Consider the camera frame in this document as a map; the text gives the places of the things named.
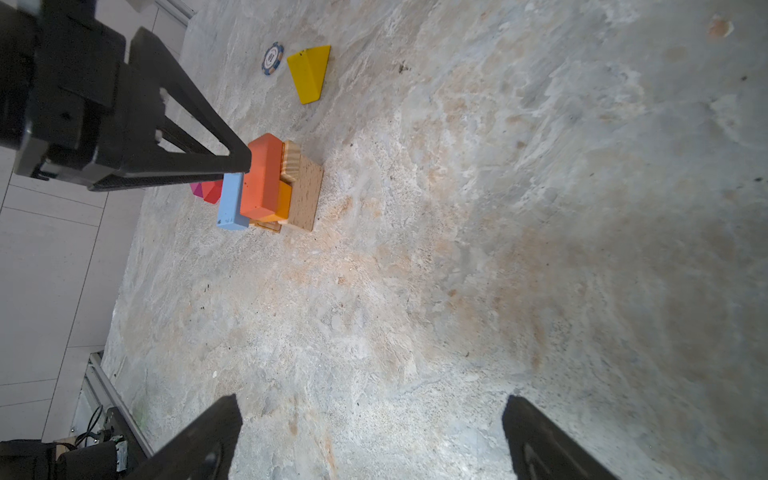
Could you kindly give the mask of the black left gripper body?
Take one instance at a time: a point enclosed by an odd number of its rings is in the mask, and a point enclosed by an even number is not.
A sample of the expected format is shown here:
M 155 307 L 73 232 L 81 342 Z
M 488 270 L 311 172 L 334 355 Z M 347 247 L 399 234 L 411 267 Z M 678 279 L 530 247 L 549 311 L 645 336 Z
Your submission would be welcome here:
M 160 186 L 163 88 L 125 62 L 93 1 L 1 6 L 1 144 L 13 171 L 83 186 Z

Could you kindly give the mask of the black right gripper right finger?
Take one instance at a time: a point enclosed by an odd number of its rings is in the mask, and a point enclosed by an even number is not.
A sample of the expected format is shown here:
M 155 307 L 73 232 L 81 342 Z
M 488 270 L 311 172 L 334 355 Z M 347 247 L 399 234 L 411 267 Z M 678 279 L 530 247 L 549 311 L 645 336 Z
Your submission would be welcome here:
M 522 396 L 508 398 L 502 426 L 518 479 L 617 479 Z

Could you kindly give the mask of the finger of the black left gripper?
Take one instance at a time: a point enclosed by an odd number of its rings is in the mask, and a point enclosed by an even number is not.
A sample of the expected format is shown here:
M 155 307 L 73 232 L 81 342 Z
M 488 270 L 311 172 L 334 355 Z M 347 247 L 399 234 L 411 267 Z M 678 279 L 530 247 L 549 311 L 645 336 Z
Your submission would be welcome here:
M 166 116 L 176 101 L 227 150 L 216 155 Z M 247 145 L 219 116 L 170 50 L 140 28 L 119 66 L 114 107 L 99 123 L 88 168 L 95 192 L 214 181 L 246 173 Z

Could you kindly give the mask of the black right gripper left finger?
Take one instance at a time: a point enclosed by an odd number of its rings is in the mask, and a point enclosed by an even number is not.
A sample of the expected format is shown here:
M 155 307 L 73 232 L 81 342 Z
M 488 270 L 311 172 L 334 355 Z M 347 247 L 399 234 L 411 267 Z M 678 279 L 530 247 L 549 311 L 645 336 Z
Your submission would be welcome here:
M 222 396 L 127 479 L 228 479 L 242 424 L 236 395 Z

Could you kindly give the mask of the magenta cube block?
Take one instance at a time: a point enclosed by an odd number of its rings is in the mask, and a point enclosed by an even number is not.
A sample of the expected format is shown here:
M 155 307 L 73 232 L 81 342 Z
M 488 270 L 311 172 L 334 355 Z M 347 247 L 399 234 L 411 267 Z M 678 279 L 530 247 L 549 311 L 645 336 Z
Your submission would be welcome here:
M 190 189 L 195 197 L 203 198 L 205 196 L 203 183 L 192 183 Z

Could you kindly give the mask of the red cube block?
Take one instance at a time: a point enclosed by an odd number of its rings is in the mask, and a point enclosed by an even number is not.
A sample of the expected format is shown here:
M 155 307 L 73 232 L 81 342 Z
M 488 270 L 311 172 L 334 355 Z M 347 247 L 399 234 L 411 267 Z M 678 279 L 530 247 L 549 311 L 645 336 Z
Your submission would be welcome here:
M 209 181 L 201 184 L 201 198 L 209 204 L 217 204 L 221 198 L 223 181 Z

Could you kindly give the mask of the dragon picture wooden block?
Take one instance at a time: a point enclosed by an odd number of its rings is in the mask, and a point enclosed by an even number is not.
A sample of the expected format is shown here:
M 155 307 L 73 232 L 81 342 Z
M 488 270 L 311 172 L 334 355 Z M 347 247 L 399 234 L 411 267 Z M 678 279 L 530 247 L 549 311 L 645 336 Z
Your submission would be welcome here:
M 292 141 L 283 143 L 281 157 L 280 177 L 283 182 L 293 184 L 297 181 L 300 174 L 301 148 Z

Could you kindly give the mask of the long orange red block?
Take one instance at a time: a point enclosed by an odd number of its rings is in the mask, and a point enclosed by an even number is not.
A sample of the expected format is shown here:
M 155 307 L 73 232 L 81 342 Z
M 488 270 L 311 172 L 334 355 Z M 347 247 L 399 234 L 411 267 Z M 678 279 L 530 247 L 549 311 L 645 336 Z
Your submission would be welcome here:
M 251 220 L 283 220 L 280 174 L 283 142 L 266 133 L 248 144 L 251 166 L 243 180 L 240 213 Z

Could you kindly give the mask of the light blue block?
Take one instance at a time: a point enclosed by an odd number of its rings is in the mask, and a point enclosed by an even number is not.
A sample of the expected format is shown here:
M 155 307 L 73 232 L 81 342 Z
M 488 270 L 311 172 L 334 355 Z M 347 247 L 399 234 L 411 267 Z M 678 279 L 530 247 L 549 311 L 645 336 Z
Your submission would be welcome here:
M 250 220 L 240 213 L 243 180 L 243 173 L 228 173 L 223 177 L 217 215 L 217 226 L 221 229 L 240 231 L 249 228 Z

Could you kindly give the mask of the orange yellow block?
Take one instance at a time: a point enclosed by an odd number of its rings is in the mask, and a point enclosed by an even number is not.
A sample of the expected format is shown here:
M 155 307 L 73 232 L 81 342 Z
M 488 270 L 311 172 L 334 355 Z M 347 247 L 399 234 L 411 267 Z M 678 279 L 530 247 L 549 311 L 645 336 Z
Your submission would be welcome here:
M 280 181 L 278 185 L 278 205 L 274 213 L 261 218 L 262 222 L 286 222 L 290 215 L 290 203 L 292 197 L 292 186 L 286 182 Z

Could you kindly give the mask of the plain wooden block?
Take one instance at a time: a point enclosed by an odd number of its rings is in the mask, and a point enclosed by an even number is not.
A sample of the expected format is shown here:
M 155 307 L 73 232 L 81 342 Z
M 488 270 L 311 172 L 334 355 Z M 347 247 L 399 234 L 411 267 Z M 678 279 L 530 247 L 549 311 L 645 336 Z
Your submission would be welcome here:
M 292 185 L 288 225 L 313 231 L 323 174 L 321 165 L 300 156 L 298 178 Z
M 251 220 L 250 226 L 259 227 L 274 233 L 279 233 L 282 229 L 282 225 L 278 222 L 262 222 L 259 220 Z

